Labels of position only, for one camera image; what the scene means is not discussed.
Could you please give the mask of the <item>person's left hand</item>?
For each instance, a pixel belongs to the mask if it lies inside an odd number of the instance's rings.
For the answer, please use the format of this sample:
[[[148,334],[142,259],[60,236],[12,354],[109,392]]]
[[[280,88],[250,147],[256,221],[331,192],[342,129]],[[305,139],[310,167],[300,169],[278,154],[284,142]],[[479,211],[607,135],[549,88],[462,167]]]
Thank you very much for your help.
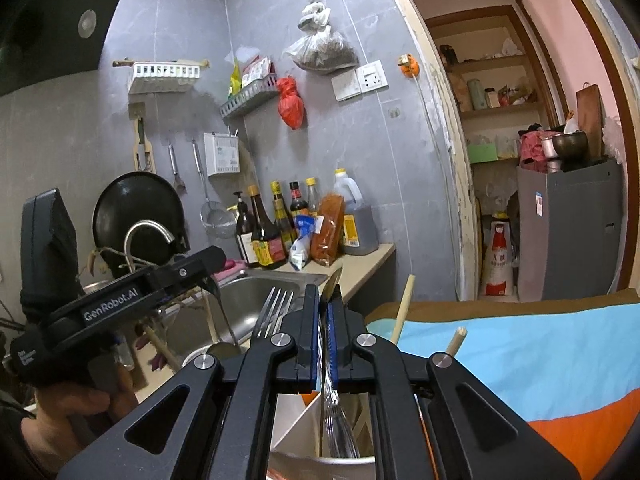
[[[29,453],[45,471],[57,474],[85,447],[73,430],[70,416],[107,414],[110,422],[117,422],[138,405],[128,370],[117,365],[116,372],[115,393],[65,384],[36,391],[36,417],[21,421],[21,433]]]

